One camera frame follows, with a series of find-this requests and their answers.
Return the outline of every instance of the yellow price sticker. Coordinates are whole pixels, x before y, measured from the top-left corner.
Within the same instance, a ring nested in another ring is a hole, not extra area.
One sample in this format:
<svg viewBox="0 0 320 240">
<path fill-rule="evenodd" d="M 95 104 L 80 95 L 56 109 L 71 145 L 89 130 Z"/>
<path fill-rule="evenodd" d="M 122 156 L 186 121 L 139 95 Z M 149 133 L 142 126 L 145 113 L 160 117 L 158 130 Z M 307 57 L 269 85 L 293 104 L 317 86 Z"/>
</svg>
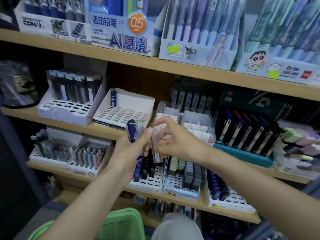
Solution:
<svg viewBox="0 0 320 240">
<path fill-rule="evenodd" d="M 275 70 L 271 70 L 267 73 L 267 75 L 273 79 L 276 79 L 278 76 L 280 76 L 280 73 L 276 72 Z"/>
<path fill-rule="evenodd" d="M 168 54 L 169 53 L 178 53 L 179 52 L 179 46 L 168 46 Z"/>
</svg>

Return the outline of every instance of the plastic basket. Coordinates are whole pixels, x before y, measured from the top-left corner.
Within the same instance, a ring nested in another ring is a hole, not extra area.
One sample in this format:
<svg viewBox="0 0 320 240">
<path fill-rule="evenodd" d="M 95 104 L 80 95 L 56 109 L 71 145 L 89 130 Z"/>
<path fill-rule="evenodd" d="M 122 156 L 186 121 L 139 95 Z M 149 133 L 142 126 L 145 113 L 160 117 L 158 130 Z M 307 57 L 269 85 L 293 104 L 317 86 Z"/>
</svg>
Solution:
<svg viewBox="0 0 320 240">
<path fill-rule="evenodd" d="M 36 240 L 54 221 L 47 222 L 35 230 L 28 240 Z M 95 240 L 145 240 L 141 214 L 134 208 L 111 211 Z"/>
</svg>

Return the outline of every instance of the left hand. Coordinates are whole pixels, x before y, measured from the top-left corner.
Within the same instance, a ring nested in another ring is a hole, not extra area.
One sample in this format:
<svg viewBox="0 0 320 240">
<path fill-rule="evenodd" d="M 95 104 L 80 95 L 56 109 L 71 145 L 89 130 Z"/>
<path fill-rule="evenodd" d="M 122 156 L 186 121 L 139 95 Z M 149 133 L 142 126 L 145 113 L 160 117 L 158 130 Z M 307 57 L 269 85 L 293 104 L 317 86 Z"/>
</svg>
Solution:
<svg viewBox="0 0 320 240">
<path fill-rule="evenodd" d="M 120 184 L 122 188 L 127 187 L 131 182 L 135 167 L 138 163 L 137 158 L 140 155 L 141 149 L 150 140 L 152 131 L 152 128 L 146 128 L 142 136 L 140 136 L 140 138 L 134 143 L 129 141 L 127 134 L 120 137 L 116 142 L 113 154 L 104 172 L 106 173 L 110 170 L 117 170 L 121 173 L 122 176 L 120 177 Z M 145 146 L 144 150 L 144 156 L 146 157 L 149 152 L 149 147 Z"/>
</svg>

